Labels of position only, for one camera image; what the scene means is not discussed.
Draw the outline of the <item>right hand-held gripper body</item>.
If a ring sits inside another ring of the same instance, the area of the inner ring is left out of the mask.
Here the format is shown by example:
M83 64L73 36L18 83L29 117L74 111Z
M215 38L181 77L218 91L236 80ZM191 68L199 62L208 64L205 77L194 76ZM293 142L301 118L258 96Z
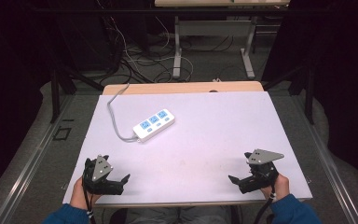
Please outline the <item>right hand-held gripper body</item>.
M246 152L246 163L250 167L252 182L259 183L262 188L270 187L275 184L278 171L274 161L284 158L284 155L264 149L255 149L253 152Z

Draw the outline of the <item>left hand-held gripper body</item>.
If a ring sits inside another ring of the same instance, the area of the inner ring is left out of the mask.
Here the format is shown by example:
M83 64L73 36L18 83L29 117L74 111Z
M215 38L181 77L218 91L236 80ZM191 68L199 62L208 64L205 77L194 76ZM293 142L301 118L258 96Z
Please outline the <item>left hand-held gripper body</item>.
M83 184L87 192L102 195L104 188L113 187L113 181L107 179L113 167L107 161L108 156L99 155L96 159L86 159L83 171Z

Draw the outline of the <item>person's right hand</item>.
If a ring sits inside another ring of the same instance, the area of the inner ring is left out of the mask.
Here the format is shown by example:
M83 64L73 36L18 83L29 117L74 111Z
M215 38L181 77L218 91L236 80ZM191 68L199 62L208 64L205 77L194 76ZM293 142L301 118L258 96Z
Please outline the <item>person's right hand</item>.
M284 175L278 174L278 177L274 184L274 188L275 188L274 201L277 202L280 199L283 199L284 197L290 194L289 179ZM261 191L266 199L268 199L271 193L273 192L272 187L262 188Z

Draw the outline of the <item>person's left hand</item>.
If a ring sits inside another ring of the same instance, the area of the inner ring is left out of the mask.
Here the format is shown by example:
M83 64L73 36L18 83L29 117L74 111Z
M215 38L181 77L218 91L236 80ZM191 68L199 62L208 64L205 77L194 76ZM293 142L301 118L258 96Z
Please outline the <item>person's left hand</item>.
M88 210L88 204L93 206L101 198L101 195L84 194L82 178L78 178L73 187L70 205L74 208Z

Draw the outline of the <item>white table mat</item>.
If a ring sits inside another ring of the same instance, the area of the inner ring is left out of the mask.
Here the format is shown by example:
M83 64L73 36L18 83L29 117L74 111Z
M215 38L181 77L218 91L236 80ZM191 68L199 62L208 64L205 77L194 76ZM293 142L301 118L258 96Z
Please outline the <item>white table mat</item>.
M161 109L175 123L140 142L132 128ZM131 177L118 196L101 206L140 207L235 204L262 200L260 191L242 194L229 176L250 174L245 153L260 148L281 153L277 170L300 200L312 194L276 109L265 91L101 96L72 178L86 159L107 155L119 181Z

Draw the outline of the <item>white power strip blue sockets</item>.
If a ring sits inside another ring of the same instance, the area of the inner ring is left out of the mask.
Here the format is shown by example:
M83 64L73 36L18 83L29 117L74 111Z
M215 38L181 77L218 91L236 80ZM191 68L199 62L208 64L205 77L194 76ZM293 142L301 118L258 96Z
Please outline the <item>white power strip blue sockets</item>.
M168 109L161 109L135 125L132 130L140 142L146 142L175 123L175 116Z

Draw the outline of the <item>person's legs grey trousers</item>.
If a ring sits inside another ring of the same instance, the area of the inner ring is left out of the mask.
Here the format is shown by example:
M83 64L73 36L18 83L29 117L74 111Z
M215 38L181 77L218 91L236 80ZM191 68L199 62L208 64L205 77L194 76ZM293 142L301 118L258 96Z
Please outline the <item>person's legs grey trousers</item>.
M229 206L132 208L125 224L231 224Z

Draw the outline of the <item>black metal stand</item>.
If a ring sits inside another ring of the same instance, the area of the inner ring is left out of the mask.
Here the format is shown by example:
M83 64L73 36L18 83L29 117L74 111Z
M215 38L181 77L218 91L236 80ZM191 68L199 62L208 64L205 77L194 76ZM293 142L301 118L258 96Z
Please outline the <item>black metal stand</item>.
M299 95L302 90L305 93L305 103L304 103L304 115L307 118L308 122L313 125L313 94L314 94L314 67L309 65L308 63L302 63L300 65L295 66L293 69L279 75L272 81L269 81L263 84L263 88L265 91L275 87L279 83L283 82L287 78L294 77L295 81L289 86L289 93L291 95Z
M102 91L103 86L90 78L82 75L72 68L64 66L63 68L56 68L50 72L50 86L51 86L51 101L52 101L52 117L51 123L54 123L61 114L60 90L66 94L73 95L76 93L76 86L73 79L91 86L97 91Z

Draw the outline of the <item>wooden table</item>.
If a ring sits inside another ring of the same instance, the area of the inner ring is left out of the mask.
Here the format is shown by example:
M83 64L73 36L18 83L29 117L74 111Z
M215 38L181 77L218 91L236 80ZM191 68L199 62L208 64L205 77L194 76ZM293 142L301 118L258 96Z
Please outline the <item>wooden table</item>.
M258 81L130 84L124 94L165 94L226 91L263 91Z

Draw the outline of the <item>black floor socket frame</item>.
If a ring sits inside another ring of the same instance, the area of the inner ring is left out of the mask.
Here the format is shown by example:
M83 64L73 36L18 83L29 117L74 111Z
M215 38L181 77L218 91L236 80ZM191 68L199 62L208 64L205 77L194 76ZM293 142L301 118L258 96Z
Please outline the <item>black floor socket frame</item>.
M53 140L54 141L65 141L68 138L71 131L72 131L71 128L63 128L62 126L60 126L58 128L58 130L56 131L56 133L53 134Z

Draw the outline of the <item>metal floor rail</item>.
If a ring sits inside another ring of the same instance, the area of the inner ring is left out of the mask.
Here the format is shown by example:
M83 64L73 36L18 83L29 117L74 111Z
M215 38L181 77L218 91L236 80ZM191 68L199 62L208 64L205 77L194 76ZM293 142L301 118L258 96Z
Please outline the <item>metal floor rail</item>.
M63 98L62 113L51 123L50 102L41 111L0 180L0 224L40 224L62 206L81 145L77 97ZM65 141L54 141L58 128L71 128Z
M320 135L317 133L317 130L314 125L310 124L309 119L305 115L305 105L302 102L300 96L292 96L292 101L296 106L300 117L305 122L305 126L308 128L312 141L316 145L316 152L319 157L319 161L324 168L324 172L330 182L336 198L340 204L340 207L348 220L349 224L358 224L358 210L355 207L353 200L346 188L343 180L341 179L338 168L331 157L325 143L323 142Z

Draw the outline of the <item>white metal desk frame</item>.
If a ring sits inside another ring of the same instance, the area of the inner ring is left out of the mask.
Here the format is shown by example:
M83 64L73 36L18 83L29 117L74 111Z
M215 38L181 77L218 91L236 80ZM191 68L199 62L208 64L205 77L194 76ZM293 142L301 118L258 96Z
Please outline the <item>white metal desk frame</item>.
M156 7L163 9L278 9L287 6L291 0L155 0ZM241 49L242 62L245 69L245 75L255 78L255 72L250 60L250 51L255 37L257 27L257 16L248 16L247 20L228 20L227 17L212 19L195 19L189 21L174 17L174 42L175 55L173 61L174 78L181 75L182 48L180 38L182 36L244 36L246 42Z

